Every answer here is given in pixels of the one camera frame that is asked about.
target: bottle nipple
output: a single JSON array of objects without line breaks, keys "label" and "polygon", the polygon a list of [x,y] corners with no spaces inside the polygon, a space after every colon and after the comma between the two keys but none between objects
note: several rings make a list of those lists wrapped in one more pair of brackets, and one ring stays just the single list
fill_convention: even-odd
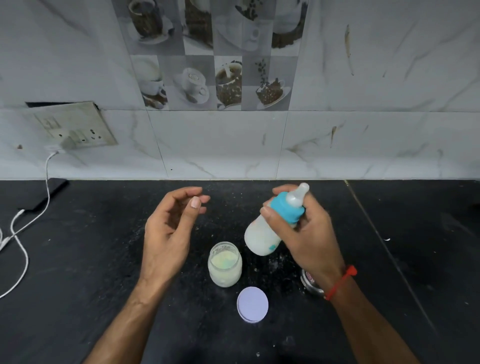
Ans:
[{"label": "bottle nipple", "polygon": [[301,207],[303,205],[303,198],[307,194],[310,186],[308,183],[300,183],[300,186],[294,191],[287,193],[285,197],[286,202],[292,207]]}]

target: tile backsplash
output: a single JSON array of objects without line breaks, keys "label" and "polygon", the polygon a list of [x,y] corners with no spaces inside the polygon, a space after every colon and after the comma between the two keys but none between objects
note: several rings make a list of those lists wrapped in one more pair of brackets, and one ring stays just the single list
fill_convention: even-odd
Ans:
[{"label": "tile backsplash", "polygon": [[27,101],[93,101],[119,143],[56,156],[54,177],[480,177],[478,2],[3,9],[1,179],[44,176],[48,141],[25,117]]}]

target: charging cable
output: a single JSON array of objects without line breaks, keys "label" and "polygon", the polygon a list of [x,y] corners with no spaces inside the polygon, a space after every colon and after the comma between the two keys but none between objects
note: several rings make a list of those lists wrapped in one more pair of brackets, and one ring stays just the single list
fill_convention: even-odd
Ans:
[{"label": "charging cable", "polygon": [[22,245],[22,243],[20,242],[20,239],[18,239],[18,233],[20,233],[21,231],[25,230],[28,226],[30,226],[34,221],[36,221],[40,216],[42,216],[44,214],[44,212],[47,210],[49,204],[50,204],[50,189],[48,188],[48,161],[54,156],[58,154],[58,151],[55,151],[53,152],[52,154],[50,154],[47,158],[47,160],[45,161],[45,186],[47,187],[47,205],[45,206],[45,208],[43,209],[42,212],[40,212],[32,221],[30,221],[28,224],[26,224],[24,227],[22,227],[21,229],[17,230],[17,231],[14,231],[13,230],[13,226],[15,224],[15,221],[25,212],[25,210],[20,210],[16,215],[15,217],[12,219],[12,222],[10,223],[10,232],[12,233],[10,236],[7,236],[5,239],[3,238],[3,232],[2,230],[0,229],[0,252],[2,251],[2,249],[7,245],[7,243],[12,239],[14,238],[16,241],[17,241],[17,244],[18,246],[20,247],[20,249],[22,250],[22,252],[24,253],[25,255],[25,268],[24,268],[24,271],[22,273],[22,275],[20,276],[20,278],[18,279],[18,281],[8,290],[6,291],[5,293],[3,293],[2,295],[0,295],[0,298],[3,298],[5,297],[7,294],[9,294],[11,291],[13,291],[15,289],[16,286],[18,286],[18,284],[20,283],[20,281],[23,279],[25,273],[27,272],[27,269],[28,269],[28,254],[27,254],[27,251],[25,250],[24,246]]}]

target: baby bottle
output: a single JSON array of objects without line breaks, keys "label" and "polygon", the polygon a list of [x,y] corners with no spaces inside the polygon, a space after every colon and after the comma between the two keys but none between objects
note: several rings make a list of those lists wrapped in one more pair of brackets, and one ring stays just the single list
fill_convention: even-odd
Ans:
[{"label": "baby bottle", "polygon": [[[301,183],[294,191],[282,192],[270,202],[270,207],[294,228],[305,212],[302,206],[303,198],[309,188],[307,183]],[[268,226],[262,215],[257,217],[245,231],[245,243],[257,255],[273,253],[280,242],[281,239]]]}]

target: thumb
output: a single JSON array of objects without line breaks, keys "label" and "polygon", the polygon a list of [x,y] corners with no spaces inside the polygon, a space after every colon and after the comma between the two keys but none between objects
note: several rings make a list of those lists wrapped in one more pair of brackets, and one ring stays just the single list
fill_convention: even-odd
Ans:
[{"label": "thumb", "polygon": [[291,249],[296,244],[297,233],[275,210],[271,207],[264,206],[260,209],[260,214],[275,234],[283,240],[288,249]]},{"label": "thumb", "polygon": [[201,205],[202,202],[200,201],[199,197],[192,197],[180,217],[180,222],[177,230],[175,231],[175,235],[190,239],[190,233],[195,221],[197,220]]}]

